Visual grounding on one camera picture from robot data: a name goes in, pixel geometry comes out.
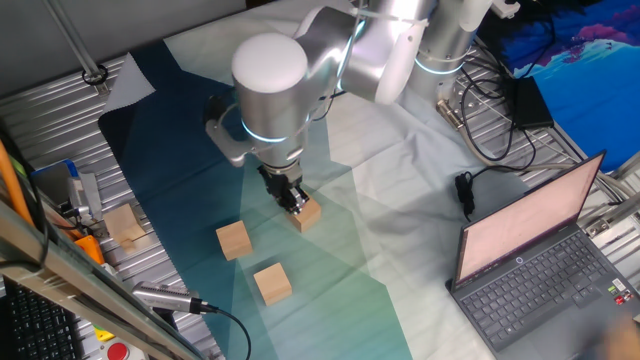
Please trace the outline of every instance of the wooden block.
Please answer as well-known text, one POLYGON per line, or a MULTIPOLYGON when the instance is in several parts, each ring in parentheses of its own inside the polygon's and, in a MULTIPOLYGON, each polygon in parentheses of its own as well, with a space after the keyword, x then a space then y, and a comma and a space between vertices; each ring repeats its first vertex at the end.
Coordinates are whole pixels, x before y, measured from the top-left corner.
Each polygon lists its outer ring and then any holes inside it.
POLYGON ((291 295, 291 284, 280 263, 253 275, 265 304, 271 306, 291 295))
POLYGON ((313 224, 320 220, 321 216, 322 208, 311 196, 309 196, 309 201, 304 204, 302 212, 298 215, 287 214, 287 219, 289 219, 293 226, 302 233, 309 230, 313 224))
POLYGON ((228 260, 233 260, 253 252, 249 234, 242 220, 216 230, 222 253, 228 260))
POLYGON ((133 213, 133 209, 128 203, 109 211, 104 214, 103 218, 109 235, 127 253, 136 250, 135 245, 133 245, 134 240, 147 234, 138 223, 138 217, 133 213))

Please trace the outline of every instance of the laptop keyboard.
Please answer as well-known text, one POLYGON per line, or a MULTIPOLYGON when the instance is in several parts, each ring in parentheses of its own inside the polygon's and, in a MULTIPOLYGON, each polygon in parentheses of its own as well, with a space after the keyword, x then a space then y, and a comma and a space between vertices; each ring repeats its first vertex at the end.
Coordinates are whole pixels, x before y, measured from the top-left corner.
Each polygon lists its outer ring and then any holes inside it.
POLYGON ((578 306, 599 296, 592 282, 609 272, 586 247, 583 233, 565 239, 503 277, 462 299, 494 347, 566 301, 578 306))

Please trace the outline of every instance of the metal rail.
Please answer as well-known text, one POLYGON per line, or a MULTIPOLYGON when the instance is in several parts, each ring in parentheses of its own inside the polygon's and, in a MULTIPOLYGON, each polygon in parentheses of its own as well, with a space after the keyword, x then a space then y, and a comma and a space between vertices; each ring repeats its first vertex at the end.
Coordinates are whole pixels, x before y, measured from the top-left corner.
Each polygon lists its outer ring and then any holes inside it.
MULTIPOLYGON (((0 203, 0 229, 0 257, 37 261, 43 249, 42 234, 5 203, 0 203)), ((126 289, 121 284, 105 282, 110 275, 64 237, 58 244, 49 244, 43 271, 32 274, 20 267, 7 267, 0 268, 0 273, 92 323, 108 328, 114 335, 158 359, 204 358, 200 351, 160 317, 148 311, 139 300, 123 296, 126 289)))
MULTIPOLYGON (((78 30, 76 30, 76 28, 73 26, 73 23, 64 12, 64 9, 62 8, 62 5, 60 5, 60 2, 58 0, 42 0, 42 3, 47 8, 47 10, 49 10, 51 17, 60 28, 60 31, 62 32, 64 37, 67 39, 69 46, 71 46, 71 50, 73 50, 73 53, 76 54, 78 61, 80 61, 80 65, 82 65, 82 68, 89 76, 89 82, 97 81, 103 76, 106 76, 107 74, 100 69, 96 62, 91 58, 91 55, 89 55, 87 47, 82 41, 82 37, 80 37, 78 30)), ((109 95, 109 87, 104 82, 93 86, 100 96, 109 95)))

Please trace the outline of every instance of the laptop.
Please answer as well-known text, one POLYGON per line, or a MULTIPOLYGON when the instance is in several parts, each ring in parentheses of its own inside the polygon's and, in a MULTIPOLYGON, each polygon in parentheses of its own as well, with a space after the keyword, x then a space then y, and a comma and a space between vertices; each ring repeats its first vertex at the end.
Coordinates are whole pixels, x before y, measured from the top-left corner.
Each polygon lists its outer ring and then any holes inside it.
POLYGON ((576 221, 604 152, 462 229, 447 287, 498 359, 578 359, 638 293, 576 221))

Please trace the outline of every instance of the black power adapter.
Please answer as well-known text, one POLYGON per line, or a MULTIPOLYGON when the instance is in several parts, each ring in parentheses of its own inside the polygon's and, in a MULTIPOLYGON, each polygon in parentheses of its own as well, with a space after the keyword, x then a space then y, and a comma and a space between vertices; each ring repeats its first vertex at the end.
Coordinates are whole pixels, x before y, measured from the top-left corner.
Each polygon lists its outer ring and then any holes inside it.
POLYGON ((553 127, 553 118, 533 77, 506 80, 505 98, 516 129, 553 127))

